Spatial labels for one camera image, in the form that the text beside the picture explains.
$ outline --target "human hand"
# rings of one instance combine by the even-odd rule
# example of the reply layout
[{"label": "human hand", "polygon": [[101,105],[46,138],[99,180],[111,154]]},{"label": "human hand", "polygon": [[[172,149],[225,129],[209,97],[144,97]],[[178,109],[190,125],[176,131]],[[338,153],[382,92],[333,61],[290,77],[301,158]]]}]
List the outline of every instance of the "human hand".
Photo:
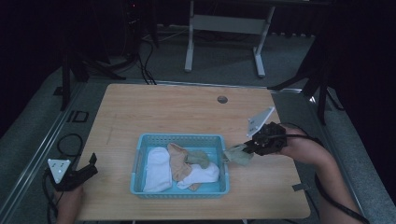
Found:
[{"label": "human hand", "polygon": [[81,207],[84,190],[82,185],[71,191],[55,191],[55,199],[58,202],[57,224],[74,223]]},{"label": "human hand", "polygon": [[[305,133],[299,129],[285,127],[286,134],[299,134]],[[302,137],[288,137],[288,145],[280,150],[280,154],[291,157],[296,161],[306,164],[312,164],[316,167],[333,162],[333,157],[324,147],[318,143],[302,138]]]}]

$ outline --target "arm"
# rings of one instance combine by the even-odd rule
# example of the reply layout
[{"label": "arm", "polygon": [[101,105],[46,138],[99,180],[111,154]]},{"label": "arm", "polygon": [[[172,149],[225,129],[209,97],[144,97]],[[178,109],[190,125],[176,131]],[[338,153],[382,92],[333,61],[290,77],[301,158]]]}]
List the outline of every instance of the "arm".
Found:
[{"label": "arm", "polygon": [[81,199],[83,195],[82,186],[78,186],[72,191],[65,191],[63,193],[56,191],[55,197],[59,201],[57,224],[71,224],[75,223],[76,217],[81,206]]},{"label": "arm", "polygon": [[[286,128],[290,134],[304,134],[300,130]],[[303,138],[288,138],[288,146],[282,148],[280,154],[289,156],[315,166],[318,179],[327,194],[336,202],[359,213],[358,207],[352,200],[347,186],[338,168],[338,165],[321,145]],[[319,194],[320,223],[360,223],[357,219],[348,216],[338,208],[332,206]]]}]

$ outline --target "tan cloth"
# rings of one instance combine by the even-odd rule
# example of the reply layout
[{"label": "tan cloth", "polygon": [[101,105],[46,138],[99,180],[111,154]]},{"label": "tan cloth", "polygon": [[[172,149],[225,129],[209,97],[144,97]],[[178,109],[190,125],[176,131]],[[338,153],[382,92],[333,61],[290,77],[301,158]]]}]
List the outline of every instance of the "tan cloth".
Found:
[{"label": "tan cloth", "polygon": [[[170,156],[172,178],[175,181],[181,181],[186,178],[186,176],[191,174],[192,168],[188,163],[185,162],[188,155],[188,151],[185,148],[180,147],[175,143],[169,143],[168,152]],[[200,186],[200,183],[196,183],[189,186],[189,189],[198,190]]]}]

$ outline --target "blue plastic basket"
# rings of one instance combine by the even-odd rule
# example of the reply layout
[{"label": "blue plastic basket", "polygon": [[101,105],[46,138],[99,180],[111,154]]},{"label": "blue plastic basket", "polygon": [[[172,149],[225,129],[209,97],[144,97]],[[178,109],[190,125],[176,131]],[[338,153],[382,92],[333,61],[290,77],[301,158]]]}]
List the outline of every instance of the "blue plastic basket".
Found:
[{"label": "blue plastic basket", "polygon": [[[219,180],[215,183],[204,183],[198,190],[179,189],[177,182],[162,192],[143,192],[146,181],[146,164],[149,151],[155,147],[167,147],[175,143],[187,150],[202,150],[219,167]],[[131,178],[131,192],[143,199],[210,199],[219,198],[230,190],[230,178],[227,164],[222,161],[225,150],[224,139],[216,134],[184,133],[143,133],[140,135],[134,157],[134,168]]]}]

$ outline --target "white towel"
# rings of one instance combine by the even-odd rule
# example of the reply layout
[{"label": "white towel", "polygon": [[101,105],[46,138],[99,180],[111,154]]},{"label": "white towel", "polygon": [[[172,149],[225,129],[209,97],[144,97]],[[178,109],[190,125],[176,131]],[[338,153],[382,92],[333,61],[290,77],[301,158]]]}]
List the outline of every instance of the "white towel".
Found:
[{"label": "white towel", "polygon": [[213,162],[210,162],[206,169],[203,169],[199,164],[192,164],[191,168],[191,173],[182,181],[177,182],[178,188],[186,189],[191,184],[213,183],[219,179],[219,167]]},{"label": "white towel", "polygon": [[169,153],[164,147],[155,147],[148,153],[144,192],[161,192],[172,187]]}]

